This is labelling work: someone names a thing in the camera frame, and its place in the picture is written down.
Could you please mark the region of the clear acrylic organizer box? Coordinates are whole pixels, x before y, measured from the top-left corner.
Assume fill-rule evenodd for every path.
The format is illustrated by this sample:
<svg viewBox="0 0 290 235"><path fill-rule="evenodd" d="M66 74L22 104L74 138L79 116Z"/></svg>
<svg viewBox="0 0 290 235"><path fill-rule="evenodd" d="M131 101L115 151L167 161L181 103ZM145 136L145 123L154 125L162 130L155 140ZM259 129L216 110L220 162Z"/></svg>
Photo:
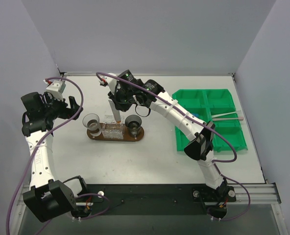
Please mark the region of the clear acrylic organizer box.
<svg viewBox="0 0 290 235"><path fill-rule="evenodd" d="M123 140L125 125L117 122L113 115L105 115L102 123L102 134L106 139Z"/></svg>

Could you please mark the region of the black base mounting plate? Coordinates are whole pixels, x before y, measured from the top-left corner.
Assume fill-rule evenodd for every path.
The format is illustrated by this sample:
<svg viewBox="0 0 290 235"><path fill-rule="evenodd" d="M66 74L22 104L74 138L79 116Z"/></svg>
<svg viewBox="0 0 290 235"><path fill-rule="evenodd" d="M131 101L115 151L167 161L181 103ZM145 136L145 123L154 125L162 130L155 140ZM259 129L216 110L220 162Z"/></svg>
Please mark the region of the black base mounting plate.
<svg viewBox="0 0 290 235"><path fill-rule="evenodd" d="M211 206L236 201L229 186L223 193L205 184L89 184L91 196L77 199L78 209L103 215L205 215Z"/></svg>

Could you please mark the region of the clear plastic cup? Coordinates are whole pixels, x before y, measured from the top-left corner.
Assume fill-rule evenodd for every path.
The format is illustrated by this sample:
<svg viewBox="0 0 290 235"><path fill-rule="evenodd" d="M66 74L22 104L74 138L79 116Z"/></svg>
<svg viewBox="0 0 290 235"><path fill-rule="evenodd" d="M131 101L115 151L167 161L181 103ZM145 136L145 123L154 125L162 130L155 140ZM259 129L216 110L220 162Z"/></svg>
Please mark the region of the clear plastic cup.
<svg viewBox="0 0 290 235"><path fill-rule="evenodd" d="M87 128L87 131L90 136L97 137L101 134L102 128L100 125L99 116L97 114L87 114L83 120L83 125Z"/></svg>

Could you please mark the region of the brown oval wooden tray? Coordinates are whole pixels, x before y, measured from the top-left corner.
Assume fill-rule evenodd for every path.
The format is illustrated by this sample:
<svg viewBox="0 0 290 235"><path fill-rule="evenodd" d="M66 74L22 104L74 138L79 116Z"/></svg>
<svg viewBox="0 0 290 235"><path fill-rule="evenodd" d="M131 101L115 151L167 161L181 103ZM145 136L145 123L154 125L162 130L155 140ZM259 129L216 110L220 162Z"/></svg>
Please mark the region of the brown oval wooden tray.
<svg viewBox="0 0 290 235"><path fill-rule="evenodd" d="M104 124L101 133L98 136L96 131L87 130L87 136L96 141L123 141L123 142L136 142L144 137L144 129L141 127L137 136L132 135L127 127L117 124Z"/></svg>

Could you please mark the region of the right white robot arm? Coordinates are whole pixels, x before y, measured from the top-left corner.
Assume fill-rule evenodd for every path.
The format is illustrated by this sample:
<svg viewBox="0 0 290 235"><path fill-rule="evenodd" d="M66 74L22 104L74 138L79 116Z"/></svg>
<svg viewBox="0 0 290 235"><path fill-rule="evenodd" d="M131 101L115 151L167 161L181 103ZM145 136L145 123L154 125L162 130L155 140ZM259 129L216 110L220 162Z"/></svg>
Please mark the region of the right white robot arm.
<svg viewBox="0 0 290 235"><path fill-rule="evenodd" d="M109 87L108 97L113 101L116 110L125 112L132 105L143 106L149 111L159 113L176 126L188 139L189 143L184 152L189 158L197 161L206 186L213 189L217 195L223 196L227 182L215 164L212 143L214 123L205 122L191 114L156 81L149 79L143 82L136 79L129 70L120 76L103 76L100 84Z"/></svg>

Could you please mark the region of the black cylindrical cup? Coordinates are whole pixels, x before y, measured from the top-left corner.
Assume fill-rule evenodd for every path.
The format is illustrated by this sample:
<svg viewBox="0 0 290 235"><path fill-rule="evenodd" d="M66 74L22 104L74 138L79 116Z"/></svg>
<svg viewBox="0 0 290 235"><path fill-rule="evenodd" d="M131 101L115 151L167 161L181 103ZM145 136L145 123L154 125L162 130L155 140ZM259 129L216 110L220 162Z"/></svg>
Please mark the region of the black cylindrical cup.
<svg viewBox="0 0 290 235"><path fill-rule="evenodd" d="M129 115L125 119L125 126L133 137L137 137L141 131L142 119L138 115Z"/></svg>

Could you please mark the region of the pink toothbrush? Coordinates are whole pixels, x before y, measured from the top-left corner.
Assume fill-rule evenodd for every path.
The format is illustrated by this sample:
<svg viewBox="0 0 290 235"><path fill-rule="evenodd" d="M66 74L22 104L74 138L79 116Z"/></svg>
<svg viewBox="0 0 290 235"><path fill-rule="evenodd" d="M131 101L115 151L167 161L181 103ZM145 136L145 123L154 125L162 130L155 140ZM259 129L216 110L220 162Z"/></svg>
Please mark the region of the pink toothbrush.
<svg viewBox="0 0 290 235"><path fill-rule="evenodd" d="M228 120L243 121L244 117L213 118L213 121L228 121Z"/></svg>

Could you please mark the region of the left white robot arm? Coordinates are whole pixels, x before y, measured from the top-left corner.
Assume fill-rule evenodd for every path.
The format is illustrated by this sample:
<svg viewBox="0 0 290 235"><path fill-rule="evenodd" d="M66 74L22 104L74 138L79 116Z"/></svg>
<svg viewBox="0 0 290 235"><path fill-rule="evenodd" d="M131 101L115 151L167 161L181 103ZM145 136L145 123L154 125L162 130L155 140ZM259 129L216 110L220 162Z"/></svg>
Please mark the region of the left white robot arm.
<svg viewBox="0 0 290 235"><path fill-rule="evenodd" d="M53 92L32 92L22 96L21 101L26 108L22 133L32 158L30 190L23 194L23 200L40 222L47 222L75 210L75 200L84 201L89 195L81 181L70 188L57 179L52 150L54 121L76 120L83 108L73 96L66 103Z"/></svg>

